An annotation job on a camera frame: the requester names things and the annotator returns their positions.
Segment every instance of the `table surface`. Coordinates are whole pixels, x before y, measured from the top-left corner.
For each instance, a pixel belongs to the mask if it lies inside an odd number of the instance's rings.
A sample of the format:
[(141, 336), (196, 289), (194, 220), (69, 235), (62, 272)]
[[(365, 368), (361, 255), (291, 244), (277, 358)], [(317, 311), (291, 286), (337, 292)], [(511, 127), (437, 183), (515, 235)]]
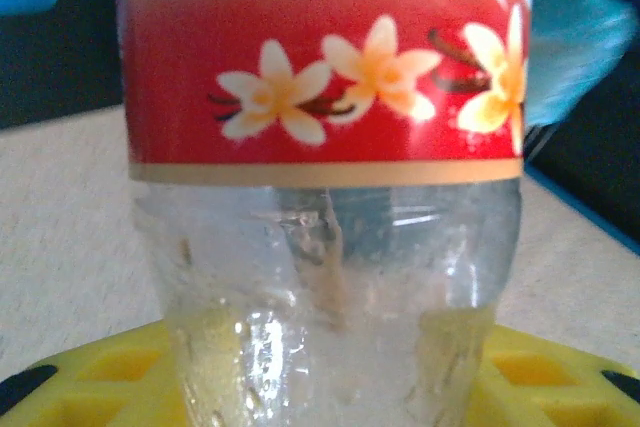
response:
[[(0, 379), (157, 320), (119, 108), (0, 134)], [(640, 259), (529, 179), (498, 321), (640, 370)]]

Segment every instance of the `plastic bottle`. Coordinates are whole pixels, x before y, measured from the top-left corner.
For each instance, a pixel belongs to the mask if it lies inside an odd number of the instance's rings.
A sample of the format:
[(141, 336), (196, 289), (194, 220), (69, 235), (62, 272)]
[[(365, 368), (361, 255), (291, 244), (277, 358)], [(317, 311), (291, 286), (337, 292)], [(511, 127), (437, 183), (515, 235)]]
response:
[(518, 235), (526, 5), (306, 1), (119, 0), (188, 418), (460, 426)]

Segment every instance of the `flower illustration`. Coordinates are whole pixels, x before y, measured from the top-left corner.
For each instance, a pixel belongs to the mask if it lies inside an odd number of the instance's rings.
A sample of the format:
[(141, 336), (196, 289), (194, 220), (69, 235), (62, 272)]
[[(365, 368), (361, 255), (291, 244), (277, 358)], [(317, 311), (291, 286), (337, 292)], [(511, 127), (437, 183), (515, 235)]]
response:
[(433, 103), (416, 90), (416, 83), (438, 65), (441, 56), (422, 49), (398, 54), (396, 23), (390, 16), (383, 15), (375, 21), (362, 52), (338, 35), (323, 39), (322, 52), (336, 73), (355, 82), (333, 105), (337, 111), (352, 111), (332, 118), (334, 123), (359, 119), (376, 97), (393, 111), (415, 120), (428, 120), (435, 115)]
[(469, 100), (458, 114), (458, 127), (488, 134), (509, 120), (513, 151), (522, 153), (522, 103), (527, 89), (527, 59), (522, 55), (522, 13), (511, 11), (507, 46), (488, 27), (465, 25), (464, 37), (478, 62), (491, 76), (491, 88)]
[(294, 75), (291, 62), (277, 40), (268, 40), (260, 53), (260, 76), (249, 72), (225, 72), (218, 84), (240, 100), (241, 110), (225, 123), (229, 139), (258, 134), (277, 120), (300, 142), (320, 145), (326, 135), (320, 121), (296, 106), (318, 97), (329, 84), (326, 62), (313, 62)]

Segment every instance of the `yellow silicone mold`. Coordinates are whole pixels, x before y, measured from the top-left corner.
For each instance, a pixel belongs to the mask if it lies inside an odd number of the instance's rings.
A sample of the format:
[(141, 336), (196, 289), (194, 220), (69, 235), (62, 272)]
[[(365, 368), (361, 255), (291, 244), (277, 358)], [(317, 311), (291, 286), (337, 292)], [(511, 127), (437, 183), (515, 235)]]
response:
[[(58, 372), (0, 417), (0, 427), (186, 426), (161, 322), (35, 366), (48, 364)], [(467, 427), (640, 427), (640, 404), (603, 370), (634, 375), (615, 362), (497, 326)]]

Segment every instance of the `vanilla bean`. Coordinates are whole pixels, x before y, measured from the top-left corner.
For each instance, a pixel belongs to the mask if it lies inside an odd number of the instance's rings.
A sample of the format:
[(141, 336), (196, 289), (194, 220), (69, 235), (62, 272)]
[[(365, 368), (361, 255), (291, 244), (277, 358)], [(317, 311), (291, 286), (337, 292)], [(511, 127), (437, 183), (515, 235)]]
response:
[(336, 112), (331, 109), (331, 104), (333, 104), (334, 102), (337, 102), (337, 100), (338, 99), (328, 99), (324, 97), (319, 97), (317, 99), (310, 100), (309, 102), (305, 102), (304, 104), (299, 104), (297, 107), (300, 110), (307, 112), (308, 114), (335, 115), (335, 116), (350, 114), (356, 108), (355, 105), (350, 105), (348, 109)]
[(431, 72), (431, 80), (438, 88), (456, 94), (472, 94), (484, 92), (491, 88), (489, 77), (473, 77), (470, 79), (443, 79), (434, 70)]
[(224, 114), (224, 115), (216, 115), (216, 116), (214, 116), (214, 119), (216, 119), (218, 122), (226, 122), (227, 120), (233, 119), (239, 113), (240, 113), (240, 111), (237, 110), (235, 112), (230, 112), (230, 113)]
[(469, 52), (468, 50), (459, 49), (454, 45), (451, 45), (449, 42), (440, 37), (437, 29), (431, 29), (427, 34), (427, 38), (429, 42), (436, 48), (440, 53), (450, 57), (454, 60), (462, 62), (463, 64), (470, 65), (471, 67), (475, 67), (480, 70), (484, 70), (480, 62), (475, 58), (475, 56)]
[(219, 105), (240, 105), (240, 99), (216, 97), (212, 94), (207, 94), (207, 100)]

